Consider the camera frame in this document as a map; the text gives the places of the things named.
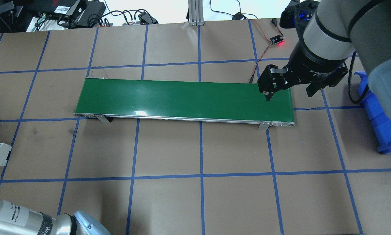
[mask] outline black band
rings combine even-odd
[[[342,41],[342,42],[352,42],[350,38],[346,38],[346,37],[342,37],[342,36],[339,36],[335,33],[332,33],[331,31],[329,31],[323,24],[322,22],[320,21],[319,17],[317,16],[317,11],[314,13],[314,16],[316,18],[316,22],[317,22],[317,25],[319,26],[319,28],[323,31],[323,33],[327,34],[329,37],[333,38],[333,39],[336,39],[336,40],[339,40],[339,41]]]
[[[76,219],[75,219],[75,217],[70,216],[70,215],[69,215],[69,217],[70,217],[70,223],[71,223],[69,235],[76,235]]]
[[[355,26],[356,22],[365,15],[366,12],[368,12],[370,9],[374,8],[379,3],[382,3],[384,0],[372,0],[369,3],[367,3],[364,7],[362,7],[351,19],[351,22],[349,22],[348,26],[348,36],[350,36],[353,26]]]
[[[42,215],[43,215],[42,226],[40,226],[38,235],[50,235],[53,227],[52,217],[43,213]]]

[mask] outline metal post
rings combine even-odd
[[[203,0],[188,0],[189,25],[204,25]]]

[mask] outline red wire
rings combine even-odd
[[[268,42],[270,42],[270,40],[265,36],[265,33],[263,32],[263,29],[262,29],[261,25],[255,19],[251,19],[251,20],[254,21],[259,26],[259,28],[261,29],[262,35],[265,37],[265,39]]]
[[[258,59],[258,62],[256,62],[255,64],[255,68],[253,69],[253,73],[252,73],[252,76],[255,75],[255,72],[256,72],[256,67],[258,66],[258,63],[259,61],[261,61],[262,57],[265,55],[266,51],[270,48],[270,46],[272,46],[273,44],[270,44],[265,50],[264,52],[262,53],[261,57]]]

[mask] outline green conveyor belt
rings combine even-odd
[[[211,122],[294,123],[291,93],[271,101],[257,84],[86,78],[74,115]]]

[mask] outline blue plastic bin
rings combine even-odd
[[[368,76],[364,71],[358,71],[355,74],[361,76],[361,85],[359,85],[358,92],[362,95],[368,84]],[[368,91],[362,104],[364,105],[372,127],[374,128],[379,143],[378,152],[382,154],[391,154],[391,120],[385,116],[377,97],[371,90]]]

